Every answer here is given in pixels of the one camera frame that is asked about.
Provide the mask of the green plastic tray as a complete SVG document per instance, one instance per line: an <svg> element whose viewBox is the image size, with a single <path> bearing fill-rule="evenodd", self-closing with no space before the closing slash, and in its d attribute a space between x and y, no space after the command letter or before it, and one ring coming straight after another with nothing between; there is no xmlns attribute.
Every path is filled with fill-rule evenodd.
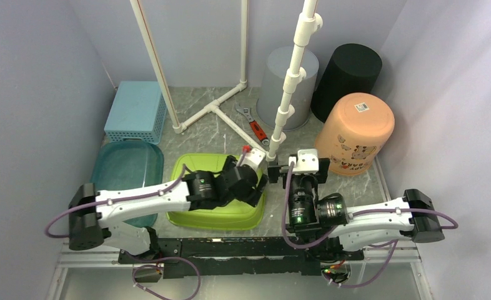
<svg viewBox="0 0 491 300"><path fill-rule="evenodd" d="M192 171L220 171L226 158L226 154L184 154L177 159L171 172L171 179L175 180L179 177L183 165ZM265 210L265 195L266 193L260 197L257 207L233 200L224 207L217 207L212 210L168 212L166 215L170 223L180 227L245 231L257 227L262 221Z"/></svg>

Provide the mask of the orange plastic bucket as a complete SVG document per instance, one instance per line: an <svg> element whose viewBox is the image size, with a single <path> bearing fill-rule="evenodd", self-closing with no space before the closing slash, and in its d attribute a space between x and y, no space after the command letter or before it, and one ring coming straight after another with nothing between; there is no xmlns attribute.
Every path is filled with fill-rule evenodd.
<svg viewBox="0 0 491 300"><path fill-rule="evenodd" d="M315 139L319 158L329 159L329 170L355 176L371 164L392 135L395 117L377 96L355 92L337 101Z"/></svg>

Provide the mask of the black plastic bucket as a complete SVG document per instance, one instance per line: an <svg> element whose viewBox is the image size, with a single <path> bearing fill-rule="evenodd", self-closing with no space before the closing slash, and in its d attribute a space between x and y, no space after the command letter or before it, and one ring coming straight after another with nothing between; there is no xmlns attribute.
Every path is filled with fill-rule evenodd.
<svg viewBox="0 0 491 300"><path fill-rule="evenodd" d="M382 58L367 46L348 43L337 47L313 93L311 111L314 116L325 122L342 97L371 93L382 66Z"/></svg>

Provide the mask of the clear teal plastic tub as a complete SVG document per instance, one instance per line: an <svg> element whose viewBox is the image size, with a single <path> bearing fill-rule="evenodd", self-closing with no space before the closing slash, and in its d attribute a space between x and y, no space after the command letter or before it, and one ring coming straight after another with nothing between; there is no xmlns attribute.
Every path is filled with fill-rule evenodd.
<svg viewBox="0 0 491 300"><path fill-rule="evenodd" d="M154 144L119 141L104 145L97 156L90 182L97 190L126 190L162 183L164 156Z"/></svg>

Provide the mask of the blue plastic basket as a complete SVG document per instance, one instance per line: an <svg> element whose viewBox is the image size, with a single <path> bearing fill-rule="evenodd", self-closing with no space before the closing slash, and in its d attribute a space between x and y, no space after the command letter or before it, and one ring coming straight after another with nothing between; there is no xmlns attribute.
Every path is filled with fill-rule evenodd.
<svg viewBox="0 0 491 300"><path fill-rule="evenodd" d="M111 142L161 141L167 106L157 81L120 82L104 132Z"/></svg>

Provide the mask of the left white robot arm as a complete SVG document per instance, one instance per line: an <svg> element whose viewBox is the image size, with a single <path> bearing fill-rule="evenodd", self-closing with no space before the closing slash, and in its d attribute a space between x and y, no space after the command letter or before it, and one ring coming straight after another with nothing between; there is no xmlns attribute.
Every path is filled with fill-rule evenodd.
<svg viewBox="0 0 491 300"><path fill-rule="evenodd" d="M98 191L93 183L79 187L69 203L69 249L83 251L106 244L150 263L160 254L157 234L128 219L151 214L212 210L240 201L256 207L269 182L258 166L227 156L219 172L182 168L164 184L122 191Z"/></svg>

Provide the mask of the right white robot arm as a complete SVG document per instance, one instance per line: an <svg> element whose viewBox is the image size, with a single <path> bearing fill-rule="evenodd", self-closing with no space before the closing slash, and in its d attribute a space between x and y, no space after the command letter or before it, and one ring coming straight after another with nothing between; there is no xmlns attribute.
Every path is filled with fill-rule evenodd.
<svg viewBox="0 0 491 300"><path fill-rule="evenodd" d="M366 206L348 207L344 197L318 195L319 185L328 178L327 159L300 160L292 157L288 166L268 165L270 183L284 180L282 237L294 249L312 249L325 243L325 252L340 259L348 252L394 240L434 243L444 240L439 219L443 213L417 189L402 197Z"/></svg>

